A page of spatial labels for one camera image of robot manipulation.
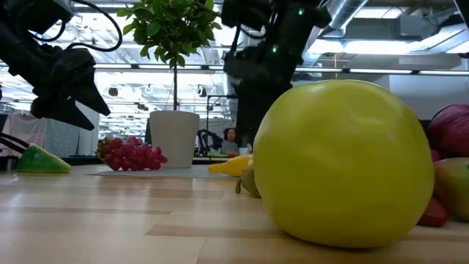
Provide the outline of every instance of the bunch of grapes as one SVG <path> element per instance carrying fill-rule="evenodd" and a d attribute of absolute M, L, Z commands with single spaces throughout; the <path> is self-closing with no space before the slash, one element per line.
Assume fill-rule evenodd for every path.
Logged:
<path fill-rule="evenodd" d="M 101 141 L 97 146 L 96 156 L 115 171 L 158 170 L 161 164 L 168 162 L 160 147 L 152 149 L 135 136 L 130 137 L 127 142 L 121 139 Z"/>

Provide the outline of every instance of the white flower pot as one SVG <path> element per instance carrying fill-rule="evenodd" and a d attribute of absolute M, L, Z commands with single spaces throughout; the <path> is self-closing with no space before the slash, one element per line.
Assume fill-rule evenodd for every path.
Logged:
<path fill-rule="evenodd" d="M 149 114 L 152 146 L 161 147 L 168 158 L 165 168 L 181 169 L 192 166 L 198 114 L 184 111 L 154 111 Z"/>

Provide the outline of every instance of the woman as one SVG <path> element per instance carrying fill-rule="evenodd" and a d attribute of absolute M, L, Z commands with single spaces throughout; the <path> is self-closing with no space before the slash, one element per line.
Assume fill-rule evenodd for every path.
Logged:
<path fill-rule="evenodd" d="M 240 148 L 237 146 L 236 143 L 236 129 L 227 128 L 225 129 L 223 134 L 225 141 L 221 143 L 221 154 L 239 155 Z"/>

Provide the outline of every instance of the wooden table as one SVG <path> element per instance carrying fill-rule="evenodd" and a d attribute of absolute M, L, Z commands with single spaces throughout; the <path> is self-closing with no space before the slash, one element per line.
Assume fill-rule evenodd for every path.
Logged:
<path fill-rule="evenodd" d="M 280 232 L 235 180 L 0 175 L 0 263 L 469 263 L 469 225 L 346 251 Z"/>

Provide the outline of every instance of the ceiling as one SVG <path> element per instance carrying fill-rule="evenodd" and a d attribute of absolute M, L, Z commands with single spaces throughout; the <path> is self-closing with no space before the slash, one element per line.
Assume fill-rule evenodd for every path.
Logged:
<path fill-rule="evenodd" d="M 115 12 L 117 7 L 122 6 L 123 1 L 95 1 L 101 4 L 105 10 Z M 383 29 L 391 32 L 395 23 L 403 24 L 403 17 L 408 13 L 410 18 L 415 18 L 421 23 L 421 34 L 428 34 L 431 37 L 435 28 L 439 28 L 439 24 L 447 16 L 437 16 L 440 12 L 454 7 L 452 0 L 414 0 L 414 1 L 395 1 L 395 0 L 370 0 L 368 4 L 355 16 L 355 19 L 347 27 L 346 41 L 356 41 L 353 35 L 363 32 L 363 23 L 365 23 L 367 32 L 369 32 L 368 40 L 376 40 L 378 33 L 383 33 Z M 221 5 L 217 4 L 216 9 L 220 10 Z M 63 48 L 73 42 L 82 42 L 100 47 L 109 48 L 117 43 L 117 32 L 112 23 L 103 15 L 96 12 L 90 12 L 85 7 L 78 6 L 75 8 L 78 12 L 70 23 L 68 23 L 64 34 L 58 41 L 53 43 Z M 115 14 L 111 16 L 116 20 L 121 28 L 128 23 L 124 18 L 118 18 Z M 53 37 L 59 31 L 60 26 L 51 28 L 46 36 Z M 198 54 L 186 57 L 187 65 L 222 65 L 221 59 L 223 52 L 229 49 L 229 45 L 234 37 L 234 29 L 223 27 L 222 30 L 215 30 L 215 41 L 210 43 L 210 48 L 202 48 Z M 459 46 L 469 40 L 469 32 L 463 32 L 462 35 L 468 34 L 467 38 L 459 40 L 458 43 L 452 45 Z M 388 39 L 379 37 L 381 41 L 394 41 L 388 34 Z M 408 41 L 409 43 L 422 43 L 418 38 Z M 247 37 L 242 39 L 240 48 L 246 45 L 255 45 L 256 41 L 249 40 Z M 123 44 L 117 51 L 111 53 L 103 53 L 90 50 L 95 57 L 96 63 L 99 64 L 160 64 L 154 58 L 141 58 L 139 51 L 140 46 L 133 42 L 131 34 L 124 36 Z M 393 68 L 393 69 L 452 69 L 460 64 L 460 58 L 456 54 L 445 54 L 442 50 L 434 50 L 431 52 L 420 52 L 419 56 L 406 55 L 378 55 L 378 54 L 351 54 L 321 52 L 317 54 L 314 60 L 315 67 L 358 67 L 358 68 Z M 296 76 L 297 81 L 316 81 L 324 78 L 342 78 L 334 74 L 315 74 Z M 368 81 L 372 81 L 376 76 L 364 75 L 354 76 Z M 173 108 L 173 74 L 168 71 L 148 70 L 147 72 L 133 72 L 132 70 L 99 70 L 95 75 L 95 82 L 105 101 L 108 102 L 112 114 L 109 117 L 102 117 L 100 122 L 100 130 L 105 132 L 118 132 L 140 134 L 144 133 L 146 118 L 149 111 L 172 109 Z M 2 92 L 5 100 L 19 100 L 19 102 L 8 103 L 17 109 L 29 109 L 29 101 L 35 96 L 31 93 L 31 86 L 22 78 L 12 77 L 7 69 L 0 67 L 0 83 L 3 86 Z M 111 96 L 110 88 L 117 89 L 117 96 Z M 185 111 L 194 111 L 206 117 L 207 98 L 199 95 L 201 89 L 204 89 L 207 95 L 226 95 L 229 93 L 229 83 L 224 73 L 219 71 L 205 71 L 178 74 L 178 91 L 177 97 L 180 109 Z M 225 98 L 211 99 L 214 104 L 213 110 L 209 117 L 233 117 L 236 115 L 236 109 L 233 103 L 229 103 Z"/>

